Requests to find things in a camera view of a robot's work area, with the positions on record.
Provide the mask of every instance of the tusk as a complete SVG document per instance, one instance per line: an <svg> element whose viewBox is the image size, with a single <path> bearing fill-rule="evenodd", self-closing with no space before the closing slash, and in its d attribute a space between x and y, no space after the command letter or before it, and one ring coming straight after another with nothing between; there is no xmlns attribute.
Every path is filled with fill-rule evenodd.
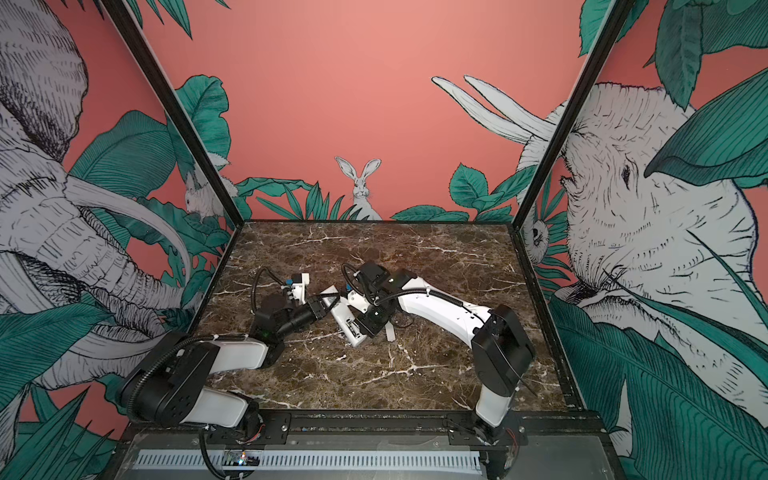
<svg viewBox="0 0 768 480"><path fill-rule="evenodd" d="M480 95L482 95L488 103L493 105L498 111L503 113L517 125L546 141L551 140L554 136L554 128L557 125L542 120L531 112L525 110L518 102L507 96L506 93L483 80L470 77L469 75L465 75L464 79L474 87L475 90L480 92Z"/></svg>
<svg viewBox="0 0 768 480"><path fill-rule="evenodd" d="M21 313L37 313L53 308L38 290L15 253L0 252L0 296Z"/></svg>
<svg viewBox="0 0 768 480"><path fill-rule="evenodd" d="M440 77L432 77L432 81L454 100L462 106L470 117L474 118L476 122L497 135L517 142L519 144L526 144L531 139L531 132L523 130L522 127L510 122L506 118L499 117L489 109L483 107L478 101L476 101L470 94L463 91L450 81Z"/></svg>
<svg viewBox="0 0 768 480"><path fill-rule="evenodd" d="M143 342L120 342L108 339L94 332L88 332L69 351L89 359L114 360L143 355L152 350L165 335L159 335Z"/></svg>
<svg viewBox="0 0 768 480"><path fill-rule="evenodd" d="M184 245L181 237L179 237L178 232L155 212L129 198L72 176L67 177L64 195L69 201L79 207L106 208L116 214L135 218L160 232L178 250L181 259L184 261L184 276L186 281L189 282L192 264L187 247Z"/></svg>

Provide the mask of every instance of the animal eye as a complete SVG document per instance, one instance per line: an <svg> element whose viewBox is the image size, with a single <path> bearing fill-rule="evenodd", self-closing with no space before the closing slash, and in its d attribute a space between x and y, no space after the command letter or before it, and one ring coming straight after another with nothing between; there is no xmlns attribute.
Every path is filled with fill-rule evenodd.
<svg viewBox="0 0 768 480"><path fill-rule="evenodd" d="M624 185L629 190L629 165L624 165L624 169L621 171L621 179L624 180Z"/></svg>

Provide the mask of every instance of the pink wall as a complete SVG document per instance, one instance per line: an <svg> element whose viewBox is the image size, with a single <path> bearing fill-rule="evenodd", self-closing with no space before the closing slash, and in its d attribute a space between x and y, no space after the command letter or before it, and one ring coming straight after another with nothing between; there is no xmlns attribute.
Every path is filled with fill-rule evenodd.
<svg viewBox="0 0 768 480"><path fill-rule="evenodd" d="M466 85L470 74L545 116L568 97L584 61L578 2L233 0L231 10L187 2L194 40L166 12L163 25L140 4L175 88L198 74L223 82L232 137L225 177L319 180L332 199L346 195L344 209L352 181L333 158L358 172L381 158L368 187L384 219L417 204L469 211L449 196L459 163L485 173L492 188L515 172L521 148L474 124L431 77ZM277 218L249 205L254 218Z"/></svg>

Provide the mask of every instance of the brown marble surface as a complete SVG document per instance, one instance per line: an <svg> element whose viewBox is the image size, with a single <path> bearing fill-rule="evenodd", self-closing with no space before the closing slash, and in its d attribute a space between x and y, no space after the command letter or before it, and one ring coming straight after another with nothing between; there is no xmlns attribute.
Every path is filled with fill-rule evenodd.
<svg viewBox="0 0 768 480"><path fill-rule="evenodd" d="M259 266L277 275L310 274L310 292L345 286L343 262L375 260L390 272L407 268L437 288L486 306L509 305L533 341L537 358L513 409L566 410L549 350L506 226L398 223L247 223L203 314L197 332L247 332L249 290ZM276 292L267 275L260 295ZM394 319L396 341L382 332L357 349L331 315L288 337L268 369L212 377L210 386L256 396L265 408L469 409L480 395L472 352L416 316Z"/></svg>

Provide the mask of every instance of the rabbit head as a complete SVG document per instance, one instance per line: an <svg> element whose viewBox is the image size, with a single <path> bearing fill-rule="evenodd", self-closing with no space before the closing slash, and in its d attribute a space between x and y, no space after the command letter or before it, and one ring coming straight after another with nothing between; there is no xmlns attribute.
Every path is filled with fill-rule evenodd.
<svg viewBox="0 0 768 480"><path fill-rule="evenodd" d="M336 157L336 161L339 162L341 171L349 178L354 180L355 188L352 190L352 195L355 198L367 198L371 192L366 187L366 178L370 176L377 168L382 164L382 161L375 158L366 164L366 167L362 169L362 175L357 176L357 170L352 164L341 157Z"/></svg>

